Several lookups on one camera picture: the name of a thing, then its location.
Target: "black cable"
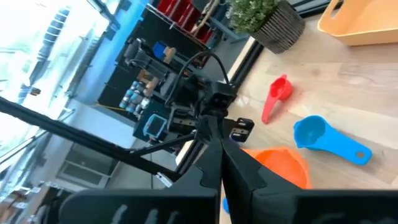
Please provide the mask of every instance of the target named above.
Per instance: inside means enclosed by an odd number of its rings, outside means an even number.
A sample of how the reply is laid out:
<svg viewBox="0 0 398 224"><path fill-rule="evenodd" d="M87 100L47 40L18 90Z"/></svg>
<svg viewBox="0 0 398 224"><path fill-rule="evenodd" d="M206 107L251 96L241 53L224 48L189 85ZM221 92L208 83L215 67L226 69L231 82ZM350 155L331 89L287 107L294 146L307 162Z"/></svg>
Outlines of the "black cable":
<svg viewBox="0 0 398 224"><path fill-rule="evenodd" d="M166 99L166 101L165 101L165 103L164 103L165 106L170 106L170 100L171 100L171 98L172 98L172 95L174 94L175 89L176 89L177 86L178 86L178 83L180 82L180 80L181 80L181 78L182 78L182 75L184 74L184 71L188 68L188 66L189 66L195 59L197 59L198 57L201 57L201 56L212 56L213 58L215 58L216 61L218 62L218 64L220 65L220 67L221 67L221 71L223 72L223 76L224 76L225 82L226 82L227 84L229 84L228 76L227 76L227 74L226 74L226 70L225 70L225 68L224 68L223 63L221 62L221 59L220 59L216 54L214 54L212 51L210 51L210 50L207 50L207 51L204 51L204 52L199 52L199 53L195 54L194 56L192 56L192 57L183 65L183 67L181 68L180 72L178 73L177 79L174 81L174 85L173 85L172 91L170 92L170 95L167 97L167 99Z"/></svg>

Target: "orange bin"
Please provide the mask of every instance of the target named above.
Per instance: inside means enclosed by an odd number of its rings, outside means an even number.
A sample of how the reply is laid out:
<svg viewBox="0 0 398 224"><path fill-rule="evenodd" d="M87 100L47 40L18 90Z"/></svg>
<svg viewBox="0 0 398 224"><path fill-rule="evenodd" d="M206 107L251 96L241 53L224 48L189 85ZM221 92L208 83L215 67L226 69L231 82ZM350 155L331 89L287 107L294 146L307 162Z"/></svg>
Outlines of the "orange bin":
<svg viewBox="0 0 398 224"><path fill-rule="evenodd" d="M318 30L349 46L398 42L397 0L344 0L333 12L338 2L330 1Z"/></svg>
<svg viewBox="0 0 398 224"><path fill-rule="evenodd" d="M262 165L302 189L311 189L307 162L295 150L288 147L272 147L266 150L243 149Z"/></svg>

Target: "gray plant pot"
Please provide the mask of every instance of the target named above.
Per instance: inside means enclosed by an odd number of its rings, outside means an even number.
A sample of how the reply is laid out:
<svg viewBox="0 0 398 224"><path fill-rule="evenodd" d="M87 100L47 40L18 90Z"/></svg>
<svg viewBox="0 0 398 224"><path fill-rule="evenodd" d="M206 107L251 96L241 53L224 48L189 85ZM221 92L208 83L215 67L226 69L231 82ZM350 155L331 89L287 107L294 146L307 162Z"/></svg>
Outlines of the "gray plant pot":
<svg viewBox="0 0 398 224"><path fill-rule="evenodd" d="M261 28L251 36L273 53L280 54L296 43L304 28L305 21L287 1L282 0Z"/></svg>

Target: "potted plant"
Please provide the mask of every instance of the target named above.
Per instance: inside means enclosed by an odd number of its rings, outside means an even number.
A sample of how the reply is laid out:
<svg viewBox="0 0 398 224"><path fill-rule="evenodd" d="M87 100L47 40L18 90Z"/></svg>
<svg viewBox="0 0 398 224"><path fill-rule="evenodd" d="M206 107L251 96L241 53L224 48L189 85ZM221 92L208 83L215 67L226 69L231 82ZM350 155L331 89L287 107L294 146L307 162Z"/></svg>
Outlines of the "potted plant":
<svg viewBox="0 0 398 224"><path fill-rule="evenodd" d="M247 32L275 54L289 49L304 31L305 21L286 0L229 0L231 26Z"/></svg>

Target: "blue measuring cup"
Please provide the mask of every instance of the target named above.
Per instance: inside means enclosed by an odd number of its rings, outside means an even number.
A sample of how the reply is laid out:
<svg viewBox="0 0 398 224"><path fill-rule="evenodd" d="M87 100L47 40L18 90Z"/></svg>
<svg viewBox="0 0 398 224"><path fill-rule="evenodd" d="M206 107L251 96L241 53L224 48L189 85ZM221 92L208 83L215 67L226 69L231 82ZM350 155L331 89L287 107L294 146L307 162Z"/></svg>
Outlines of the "blue measuring cup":
<svg viewBox="0 0 398 224"><path fill-rule="evenodd" d="M365 165L372 157L369 148L341 134L317 115L294 124L294 141L298 148L331 152L357 165Z"/></svg>

